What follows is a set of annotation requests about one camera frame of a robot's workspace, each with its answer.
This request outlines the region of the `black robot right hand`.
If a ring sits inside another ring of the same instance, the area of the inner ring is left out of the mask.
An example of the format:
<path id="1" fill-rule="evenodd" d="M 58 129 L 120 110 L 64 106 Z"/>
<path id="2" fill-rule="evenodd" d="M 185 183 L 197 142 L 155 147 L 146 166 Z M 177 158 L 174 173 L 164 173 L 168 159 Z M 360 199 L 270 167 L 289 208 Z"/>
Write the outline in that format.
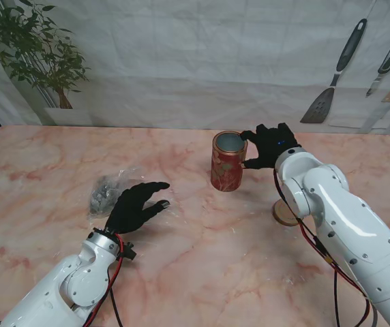
<path id="1" fill-rule="evenodd" d="M 252 142 L 258 151 L 258 157 L 242 162 L 245 169 L 259 170 L 274 168 L 278 157 L 285 151 L 301 147 L 294 133 L 286 123 L 267 128 L 263 124 L 256 127 L 256 132 L 245 130 L 240 133 L 242 140 Z"/>

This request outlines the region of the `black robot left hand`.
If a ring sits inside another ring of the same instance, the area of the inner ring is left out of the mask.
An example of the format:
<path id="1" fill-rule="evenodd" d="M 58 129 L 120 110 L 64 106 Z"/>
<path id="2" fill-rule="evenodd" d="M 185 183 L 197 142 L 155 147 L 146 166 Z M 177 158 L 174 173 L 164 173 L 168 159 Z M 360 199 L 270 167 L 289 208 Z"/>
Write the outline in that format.
<path id="1" fill-rule="evenodd" d="M 111 234 L 135 232 L 170 205 L 168 200 L 160 200 L 148 208 L 144 208 L 154 193 L 169 187 L 170 185 L 165 182 L 149 182 L 140 183 L 124 190 L 110 212 L 105 229 Z"/>

